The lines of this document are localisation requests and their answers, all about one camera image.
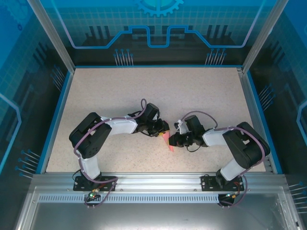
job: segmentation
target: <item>glass panel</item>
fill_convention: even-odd
[[[289,185],[297,184],[294,198],[305,197],[297,205],[305,224],[306,192],[299,182],[307,179],[306,9],[305,0],[289,0],[251,67],[281,168]]]
[[[31,230],[199,229],[286,230],[276,195],[247,195],[238,207],[217,204],[38,204]]]
[[[43,0],[76,65],[241,65],[275,0]]]
[[[0,1],[0,34],[0,223],[13,229],[67,69],[26,0]]]

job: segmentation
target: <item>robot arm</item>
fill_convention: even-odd
[[[233,159],[216,173],[216,182],[222,188],[240,174],[248,171],[262,158],[259,145],[246,133],[251,134],[262,145],[265,156],[270,153],[269,145],[247,123],[237,125],[245,133],[232,129],[209,129],[205,130],[195,115],[185,119],[188,129],[183,128],[183,122],[175,123],[179,131],[169,138],[169,144],[177,147],[190,146],[196,143],[198,146],[208,147],[214,145],[227,145],[233,155]]]
[[[81,155],[81,164],[84,172],[91,179],[99,181],[101,173],[98,167],[97,153],[108,136],[147,131],[149,136],[157,137],[160,133],[169,130],[167,122],[159,118],[159,109],[154,104],[147,104],[144,113],[140,117],[131,119],[139,112],[137,111],[124,117],[130,119],[110,120],[103,123],[80,144],[78,152]],[[97,113],[90,113],[70,134],[69,140],[72,146],[75,147],[89,129],[107,119],[107,117],[100,117]]]

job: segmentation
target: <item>enclosure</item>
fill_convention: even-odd
[[[304,0],[0,0],[1,229],[306,229],[306,9]],[[70,133],[91,112],[140,112],[142,98],[170,135],[194,110],[260,134],[271,152],[245,174],[240,205],[221,208],[229,192],[201,182],[232,159],[227,146],[171,151],[163,137],[135,133],[104,143],[99,168],[118,181],[86,208]]]

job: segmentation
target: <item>gear logo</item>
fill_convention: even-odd
[[[6,7],[18,24],[21,24],[29,14],[26,0],[0,0],[0,6]]]
[[[178,10],[183,0],[135,0],[135,3],[144,13],[160,17],[161,14],[167,16],[168,13],[173,13],[173,10]]]

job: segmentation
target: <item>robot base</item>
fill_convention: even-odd
[[[235,192],[240,190],[240,192],[244,191],[244,185],[243,185],[243,180],[242,177],[236,177],[233,180],[229,181],[227,184],[223,185],[222,188],[216,181],[216,176],[209,176],[209,175],[204,175],[201,176],[201,190],[203,192],[208,192],[208,191],[229,191],[229,192]]]
[[[115,176],[101,176],[99,178],[99,181],[107,181],[114,179]],[[112,186],[112,183],[107,183],[107,184],[95,184],[93,182],[90,182],[87,180],[84,176],[76,176],[75,182],[73,185],[73,191],[92,191],[93,189],[96,189],[99,187],[99,191],[101,192],[108,192],[110,191],[110,188]]]

